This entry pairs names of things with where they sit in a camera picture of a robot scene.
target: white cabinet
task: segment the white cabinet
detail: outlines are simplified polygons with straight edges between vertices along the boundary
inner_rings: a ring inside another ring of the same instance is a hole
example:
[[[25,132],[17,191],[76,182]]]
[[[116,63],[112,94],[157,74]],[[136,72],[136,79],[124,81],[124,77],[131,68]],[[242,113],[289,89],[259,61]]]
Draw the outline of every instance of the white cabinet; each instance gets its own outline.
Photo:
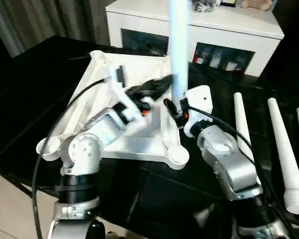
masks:
[[[169,54],[168,0],[117,0],[106,11],[112,46]],[[252,76],[260,76],[284,37],[271,11],[239,6],[193,12],[189,25],[188,61]]]

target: curtain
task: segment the curtain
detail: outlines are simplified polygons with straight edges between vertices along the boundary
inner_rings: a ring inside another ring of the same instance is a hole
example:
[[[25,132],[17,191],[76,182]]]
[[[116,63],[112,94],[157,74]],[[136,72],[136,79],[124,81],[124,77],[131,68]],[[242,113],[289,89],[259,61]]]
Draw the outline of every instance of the curtain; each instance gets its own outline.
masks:
[[[115,0],[3,0],[24,49],[67,36],[109,45],[105,7]]]

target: black table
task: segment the black table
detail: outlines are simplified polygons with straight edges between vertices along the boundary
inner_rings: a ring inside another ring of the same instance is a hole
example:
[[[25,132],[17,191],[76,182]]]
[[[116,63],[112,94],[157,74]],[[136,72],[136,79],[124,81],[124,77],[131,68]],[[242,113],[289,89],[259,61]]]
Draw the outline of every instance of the black table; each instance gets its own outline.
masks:
[[[147,54],[55,36],[0,67],[0,175],[16,186],[31,184],[36,144],[66,107],[92,50]],[[267,81],[249,84],[241,74],[201,65],[190,65],[189,69],[189,86],[209,85],[213,115],[231,125],[235,125],[233,94],[243,94],[255,159],[283,201],[284,185],[267,99],[276,97],[279,102],[299,165],[299,85],[277,86]],[[155,238],[157,231],[165,234],[164,238],[188,238],[188,233],[195,233],[197,238],[222,238],[229,234],[231,215],[224,207],[219,184],[195,142],[180,134],[182,145],[190,153],[182,170],[158,162],[101,161],[96,182],[101,217],[149,238]],[[60,166],[60,160],[42,161],[37,179],[40,190],[57,196],[52,186],[58,182]],[[192,215],[206,208],[210,217],[200,229]],[[299,222],[299,216],[288,216]]]

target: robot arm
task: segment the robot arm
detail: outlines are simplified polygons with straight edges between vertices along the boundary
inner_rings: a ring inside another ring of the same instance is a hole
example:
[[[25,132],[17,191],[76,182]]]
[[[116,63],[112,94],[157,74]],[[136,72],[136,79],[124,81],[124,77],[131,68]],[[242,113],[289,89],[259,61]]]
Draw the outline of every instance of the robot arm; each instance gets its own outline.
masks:
[[[61,145],[61,181],[56,187],[59,200],[54,206],[49,239],[102,239],[105,230],[95,220],[99,198],[95,188],[104,147],[126,131],[130,122],[150,110],[144,98],[157,100],[170,87],[172,76],[150,80],[126,92],[110,82],[117,98],[123,99],[112,108],[105,108],[88,122],[82,130],[67,138]]]
[[[178,126],[185,122],[184,133],[196,139],[203,159],[213,169],[236,219],[238,235],[243,238],[288,239],[285,226],[264,203],[255,165],[239,150],[236,139],[214,125],[211,118],[188,108],[191,106],[211,113],[209,87],[193,88],[185,96],[181,105],[183,114],[188,114],[187,121],[182,116],[173,115],[173,118]]]

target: tile floor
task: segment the tile floor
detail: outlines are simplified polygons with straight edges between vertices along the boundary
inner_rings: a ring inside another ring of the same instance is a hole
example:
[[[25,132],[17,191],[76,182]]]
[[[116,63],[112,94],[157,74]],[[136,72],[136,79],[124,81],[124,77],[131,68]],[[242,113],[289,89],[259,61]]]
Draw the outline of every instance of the tile floor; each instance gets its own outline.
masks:
[[[38,192],[37,199],[41,230],[46,238],[56,198]],[[98,218],[98,220],[103,222],[106,232],[112,231],[127,239],[144,239],[131,231],[111,224],[101,218]],[[31,199],[0,176],[0,239],[35,238],[36,233]]]

